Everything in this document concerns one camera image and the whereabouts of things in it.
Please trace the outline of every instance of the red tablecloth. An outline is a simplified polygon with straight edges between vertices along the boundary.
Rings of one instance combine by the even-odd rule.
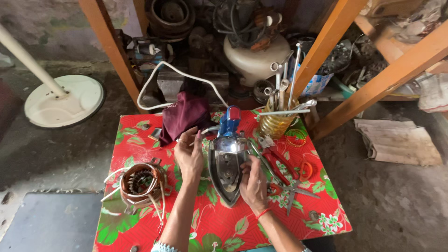
[[[223,114],[213,113],[212,119],[218,122]],[[242,111],[241,116],[238,129],[244,130],[249,139],[256,139],[258,111]],[[142,130],[145,123],[150,124],[150,129]],[[168,174],[168,183],[173,186],[171,195],[166,197],[165,217],[168,218],[182,179],[174,162],[173,148],[176,143],[160,148],[159,142],[148,137],[156,127],[162,127],[161,115],[122,116],[110,172],[134,163],[149,162],[153,157],[161,158],[161,166]],[[299,137],[306,136],[305,145],[293,147],[282,137],[277,148],[294,166],[299,166],[304,159],[312,164],[312,177],[300,184],[300,187],[316,193],[321,199],[296,194],[288,217],[286,208],[289,192],[283,192],[280,196],[270,196],[269,204],[273,212],[301,240],[351,231],[352,227],[344,209],[299,118],[292,122],[290,129],[292,128],[302,132]],[[204,139],[204,154],[207,154],[208,144],[209,139]],[[283,165],[279,163],[278,166],[282,172],[286,172]],[[117,179],[118,174],[107,181],[106,194],[118,187]],[[124,209],[125,204],[121,201],[119,191],[103,203],[94,251],[123,252],[129,251],[134,245],[139,247],[139,251],[151,250],[160,224],[154,207],[141,209],[136,215],[124,214]],[[209,179],[207,164],[202,173],[194,209],[189,252],[232,252],[270,245],[262,226],[255,220],[242,198],[231,209],[224,206]]]

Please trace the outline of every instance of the white plastic tank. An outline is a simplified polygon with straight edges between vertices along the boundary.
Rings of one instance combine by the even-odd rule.
[[[224,54],[230,63],[246,78],[245,86],[253,87],[258,80],[265,80],[273,75],[272,62],[282,62],[291,49],[286,39],[279,35],[271,41],[264,51],[251,52],[248,48],[232,48],[227,37],[224,39]]]

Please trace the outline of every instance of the white fan stand pole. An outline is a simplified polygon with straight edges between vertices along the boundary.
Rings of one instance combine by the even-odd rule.
[[[94,114],[104,100],[101,84],[84,75],[52,78],[0,24],[0,42],[43,84],[25,101],[25,115],[39,127],[66,127]]]

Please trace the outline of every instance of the yellow plastic container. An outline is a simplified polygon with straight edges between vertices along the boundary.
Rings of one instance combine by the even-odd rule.
[[[286,108],[288,106],[289,95],[285,95],[285,105]],[[293,96],[293,100],[291,102],[291,108],[299,105],[297,99]],[[266,107],[263,112],[272,112],[271,105],[269,100],[267,101]],[[290,117],[282,116],[282,115],[270,115],[270,116],[260,116],[260,121],[258,123],[257,132],[260,136],[269,135],[272,139],[279,139],[284,135],[286,129],[289,127],[291,122],[296,118],[298,114],[294,114]]]

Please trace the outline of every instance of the maroon cloth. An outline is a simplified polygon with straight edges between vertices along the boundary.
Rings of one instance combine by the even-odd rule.
[[[175,141],[192,127],[204,129],[217,124],[211,121],[207,99],[185,91],[177,94],[177,102],[166,107],[163,113],[162,132],[159,138],[161,146]]]

